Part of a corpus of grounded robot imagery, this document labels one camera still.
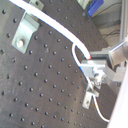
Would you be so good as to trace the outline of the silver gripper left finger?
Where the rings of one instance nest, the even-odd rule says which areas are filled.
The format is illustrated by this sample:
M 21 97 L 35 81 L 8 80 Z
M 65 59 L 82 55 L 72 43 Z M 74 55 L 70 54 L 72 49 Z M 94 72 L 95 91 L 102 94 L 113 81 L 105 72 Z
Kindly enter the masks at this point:
M 95 83 L 101 83 L 105 77 L 114 78 L 114 72 L 103 62 L 84 62 L 81 64 L 81 69 L 84 76 L 89 77 Z

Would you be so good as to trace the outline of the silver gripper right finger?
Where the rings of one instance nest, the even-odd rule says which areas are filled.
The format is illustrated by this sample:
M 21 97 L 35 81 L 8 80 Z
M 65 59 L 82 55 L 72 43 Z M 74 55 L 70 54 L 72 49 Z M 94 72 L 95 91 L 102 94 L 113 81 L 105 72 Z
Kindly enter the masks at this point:
M 101 51 L 91 51 L 90 55 L 92 59 L 106 59 L 108 63 L 111 63 L 109 52 L 109 48 L 103 48 Z

